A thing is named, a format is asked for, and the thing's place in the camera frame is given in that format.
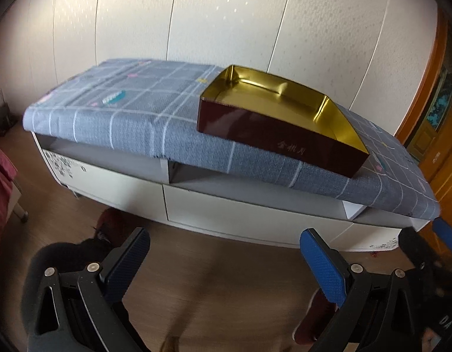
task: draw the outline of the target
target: wall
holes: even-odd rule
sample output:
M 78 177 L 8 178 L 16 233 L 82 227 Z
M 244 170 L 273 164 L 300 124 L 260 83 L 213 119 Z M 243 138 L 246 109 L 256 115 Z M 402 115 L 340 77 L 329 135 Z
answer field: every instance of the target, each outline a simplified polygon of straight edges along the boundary
M 317 89 L 395 133 L 436 12 L 434 0 L 17 0 L 0 23 L 0 88 L 23 112 L 111 57 L 236 63 Z

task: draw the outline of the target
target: dark red shoe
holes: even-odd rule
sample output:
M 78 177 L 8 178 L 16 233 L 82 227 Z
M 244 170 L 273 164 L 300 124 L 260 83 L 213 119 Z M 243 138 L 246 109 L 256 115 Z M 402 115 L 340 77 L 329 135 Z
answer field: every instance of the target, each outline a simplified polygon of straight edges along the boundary
M 108 208 L 105 209 L 95 227 L 94 238 L 102 239 L 113 247 L 120 247 L 137 226 L 140 226 L 141 218 L 124 211 Z
M 304 319 L 293 332 L 296 344 L 313 344 L 329 324 L 337 309 L 330 303 L 321 289 L 312 296 Z

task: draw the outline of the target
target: floor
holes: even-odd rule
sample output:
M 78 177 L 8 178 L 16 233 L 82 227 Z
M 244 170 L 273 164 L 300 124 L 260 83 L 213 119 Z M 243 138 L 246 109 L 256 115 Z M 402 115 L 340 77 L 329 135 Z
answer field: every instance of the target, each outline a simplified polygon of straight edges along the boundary
M 75 196 L 58 185 L 30 133 L 20 125 L 0 138 L 1 149 L 18 168 L 21 205 L 30 219 L 12 215 L 0 255 L 0 323 L 26 350 L 19 302 L 30 258 L 54 242 L 91 237 L 105 205 Z M 297 249 L 216 238 L 146 222 L 151 250 L 124 303 L 148 348 L 158 351 L 168 333 L 181 336 L 180 352 L 301 352 L 291 332 L 317 288 Z M 344 253 L 367 270 L 390 273 L 410 262 L 396 249 Z

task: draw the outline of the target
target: silver bolt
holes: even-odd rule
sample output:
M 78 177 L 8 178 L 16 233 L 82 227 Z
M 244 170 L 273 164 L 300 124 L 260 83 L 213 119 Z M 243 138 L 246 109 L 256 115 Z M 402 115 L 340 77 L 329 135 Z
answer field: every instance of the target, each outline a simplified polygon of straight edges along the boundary
M 395 274 L 396 274 L 396 276 L 399 277 L 399 278 L 404 278 L 404 277 L 405 277 L 405 271 L 404 271 L 404 270 L 401 270 L 401 269 L 399 269 L 399 268 L 396 270 L 396 273 L 395 273 Z
M 363 272 L 363 266 L 359 265 L 358 263 L 354 263 L 353 265 L 351 265 L 351 271 L 353 271 L 354 273 L 360 274 Z
M 52 276 L 55 273 L 55 269 L 54 268 L 48 268 L 45 270 L 45 276 Z
M 92 262 L 87 266 L 87 270 L 90 273 L 95 273 L 97 270 L 99 270 L 99 264 L 97 262 Z

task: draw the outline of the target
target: white drawer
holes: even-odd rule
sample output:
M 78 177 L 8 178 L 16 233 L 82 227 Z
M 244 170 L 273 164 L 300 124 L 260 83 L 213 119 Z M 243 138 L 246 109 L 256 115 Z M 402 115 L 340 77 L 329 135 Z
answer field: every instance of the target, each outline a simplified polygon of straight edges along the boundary
M 84 196 L 151 220 L 166 222 L 163 187 L 95 167 L 48 150 L 43 153 L 55 176 Z
M 170 222 L 250 242 L 299 247 L 301 232 L 314 228 L 330 243 L 352 225 L 349 221 L 260 207 L 169 185 L 164 186 L 164 197 Z

